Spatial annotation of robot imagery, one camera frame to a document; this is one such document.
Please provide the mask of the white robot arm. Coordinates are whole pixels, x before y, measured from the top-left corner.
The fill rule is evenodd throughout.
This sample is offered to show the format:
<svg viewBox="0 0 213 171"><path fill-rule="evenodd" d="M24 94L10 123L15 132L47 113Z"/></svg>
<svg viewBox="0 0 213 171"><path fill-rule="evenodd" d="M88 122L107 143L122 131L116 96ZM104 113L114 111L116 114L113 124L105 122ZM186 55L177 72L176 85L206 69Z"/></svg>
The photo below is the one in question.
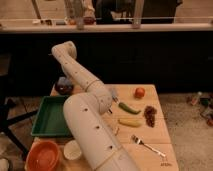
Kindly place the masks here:
<svg viewBox="0 0 213 171"><path fill-rule="evenodd" d="M52 55L64 73L84 90L71 95L63 105L64 118L93 171L140 171L101 115L112 105L104 83L76 61L72 41L55 45Z"/></svg>

